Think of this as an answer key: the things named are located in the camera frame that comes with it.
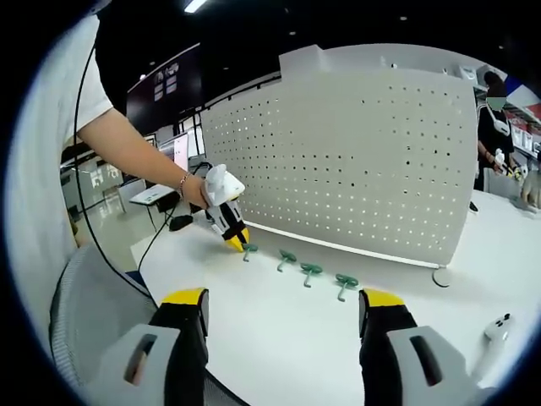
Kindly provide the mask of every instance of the table surface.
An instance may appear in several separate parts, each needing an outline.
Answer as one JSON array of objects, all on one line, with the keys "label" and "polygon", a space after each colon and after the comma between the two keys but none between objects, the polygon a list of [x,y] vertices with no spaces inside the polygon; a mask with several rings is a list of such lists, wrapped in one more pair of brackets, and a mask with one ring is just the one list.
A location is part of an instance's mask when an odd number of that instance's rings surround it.
[{"label": "table surface", "polygon": [[164,186],[163,184],[155,184],[151,188],[148,188],[147,190],[143,190],[141,193],[138,193],[137,195],[132,197],[129,200],[129,202],[134,203],[136,205],[152,206],[159,199],[171,194],[174,191],[175,189],[172,189],[168,186]]},{"label": "table surface", "polygon": [[[482,387],[505,378],[535,329],[541,272],[541,217],[508,200],[473,192],[479,212],[469,212],[452,262],[449,288],[438,288],[432,270],[340,251],[250,228],[260,247],[243,262],[210,231],[203,218],[155,241],[141,267],[154,300],[205,286],[210,290],[209,371],[249,404],[356,405],[364,392],[358,364],[358,294],[336,299],[335,274],[366,288],[401,296],[420,326],[431,326],[464,355],[468,372],[484,348],[484,328],[506,312],[514,325]],[[133,245],[136,262],[150,238]],[[276,270],[278,250],[324,273],[303,286],[298,264]]]}]

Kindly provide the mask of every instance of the bracelet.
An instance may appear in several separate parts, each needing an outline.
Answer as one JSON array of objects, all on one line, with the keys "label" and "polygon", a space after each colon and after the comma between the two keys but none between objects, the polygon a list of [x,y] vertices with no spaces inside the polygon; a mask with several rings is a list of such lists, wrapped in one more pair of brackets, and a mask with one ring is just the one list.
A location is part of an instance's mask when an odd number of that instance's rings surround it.
[{"label": "bracelet", "polygon": [[177,192],[178,192],[178,194],[180,195],[180,198],[181,198],[181,199],[184,199],[184,191],[183,191],[183,188],[184,188],[184,184],[186,183],[186,179],[188,179],[188,177],[189,177],[190,175],[191,175],[191,173],[186,172],[186,174],[183,176],[182,179],[180,179],[180,183],[178,184]]}]

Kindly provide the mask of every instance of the hole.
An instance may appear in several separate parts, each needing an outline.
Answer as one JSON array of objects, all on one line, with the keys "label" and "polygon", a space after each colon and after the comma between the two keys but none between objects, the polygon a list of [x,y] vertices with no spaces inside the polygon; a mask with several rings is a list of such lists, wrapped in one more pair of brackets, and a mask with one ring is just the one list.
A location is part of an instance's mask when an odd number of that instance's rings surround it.
[{"label": "hole", "polygon": [[124,380],[131,383],[132,385],[138,386],[140,382],[140,377],[142,376],[143,369],[145,368],[145,363],[141,363],[144,357],[146,357],[154,343],[156,342],[157,336],[154,334],[145,334],[131,357],[129,358],[128,366],[126,371],[124,371]]}]

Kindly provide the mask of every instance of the ceiling light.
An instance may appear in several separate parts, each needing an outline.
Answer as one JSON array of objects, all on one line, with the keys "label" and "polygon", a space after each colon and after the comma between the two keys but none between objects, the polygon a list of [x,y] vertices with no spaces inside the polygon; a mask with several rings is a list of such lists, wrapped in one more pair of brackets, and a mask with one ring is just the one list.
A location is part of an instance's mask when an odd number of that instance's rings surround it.
[{"label": "ceiling light", "polygon": [[184,9],[185,13],[195,13],[199,7],[205,4],[206,0],[193,0],[186,8]]}]

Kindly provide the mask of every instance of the person in black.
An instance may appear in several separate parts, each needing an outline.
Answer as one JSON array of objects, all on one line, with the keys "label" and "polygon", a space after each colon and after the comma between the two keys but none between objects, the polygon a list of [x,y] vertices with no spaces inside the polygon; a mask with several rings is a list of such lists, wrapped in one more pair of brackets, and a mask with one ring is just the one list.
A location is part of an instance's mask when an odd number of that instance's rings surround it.
[{"label": "person in black", "polygon": [[[494,72],[487,72],[484,80],[489,85],[487,103],[478,107],[478,162],[479,175],[475,179],[474,188],[483,190],[484,169],[489,167],[497,173],[504,173],[505,169],[495,160],[495,154],[500,149],[505,155],[505,165],[511,170],[516,170],[516,163],[512,153],[515,151],[511,136],[511,127],[503,112],[505,104],[505,85],[500,76]],[[495,127],[495,120],[507,126],[506,134]]]}]

